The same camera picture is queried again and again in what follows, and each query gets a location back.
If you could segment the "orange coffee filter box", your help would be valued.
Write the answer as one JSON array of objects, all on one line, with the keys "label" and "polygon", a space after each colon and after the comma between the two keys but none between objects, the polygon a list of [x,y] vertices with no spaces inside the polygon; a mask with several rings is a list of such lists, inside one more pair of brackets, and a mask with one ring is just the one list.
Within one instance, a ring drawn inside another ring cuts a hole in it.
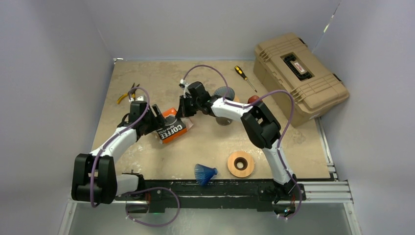
[{"label": "orange coffee filter box", "polygon": [[190,118],[176,118],[177,110],[171,108],[163,112],[165,125],[156,131],[160,143],[167,144],[184,135],[193,126]]}]

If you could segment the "grey glass carafe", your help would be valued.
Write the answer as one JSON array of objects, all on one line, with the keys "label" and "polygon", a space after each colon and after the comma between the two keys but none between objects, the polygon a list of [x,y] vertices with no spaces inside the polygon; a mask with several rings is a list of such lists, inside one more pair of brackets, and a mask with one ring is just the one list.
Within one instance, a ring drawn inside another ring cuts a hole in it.
[{"label": "grey glass carafe", "polygon": [[226,117],[216,117],[215,120],[221,126],[227,126],[232,123],[232,119]]}]

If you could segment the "red black coffee carafe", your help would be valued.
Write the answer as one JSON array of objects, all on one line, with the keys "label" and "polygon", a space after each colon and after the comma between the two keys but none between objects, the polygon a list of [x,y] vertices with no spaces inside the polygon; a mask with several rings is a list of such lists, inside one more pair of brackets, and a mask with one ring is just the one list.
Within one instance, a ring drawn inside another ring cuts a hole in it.
[{"label": "red black coffee carafe", "polygon": [[252,104],[252,103],[256,102],[257,100],[260,100],[260,97],[257,96],[257,95],[253,95],[248,99],[247,103]]}]

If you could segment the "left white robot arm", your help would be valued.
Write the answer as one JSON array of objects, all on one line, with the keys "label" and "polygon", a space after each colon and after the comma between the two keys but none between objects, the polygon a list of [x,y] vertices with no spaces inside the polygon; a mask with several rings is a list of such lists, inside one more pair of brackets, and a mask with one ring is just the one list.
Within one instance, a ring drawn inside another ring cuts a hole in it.
[{"label": "left white robot arm", "polygon": [[79,154],[74,161],[71,197],[75,201],[90,202],[93,207],[110,204],[127,193],[133,200],[146,194],[144,179],[138,173],[117,175],[115,163],[141,136],[150,134],[165,124],[156,104],[133,101],[130,112],[117,126],[112,136],[88,154]]}]

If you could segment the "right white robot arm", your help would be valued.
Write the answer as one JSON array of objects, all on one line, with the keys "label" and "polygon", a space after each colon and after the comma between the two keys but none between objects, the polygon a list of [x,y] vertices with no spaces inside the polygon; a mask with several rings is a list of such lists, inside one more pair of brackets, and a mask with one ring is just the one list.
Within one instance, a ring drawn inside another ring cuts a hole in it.
[{"label": "right white robot arm", "polygon": [[287,199],[294,193],[297,181],[281,146],[285,132],[263,101],[242,104],[210,95],[201,82],[188,83],[182,79],[179,86],[184,95],[180,97],[176,118],[192,117],[200,111],[204,115],[241,122],[251,143],[261,149],[267,159],[276,196]]}]

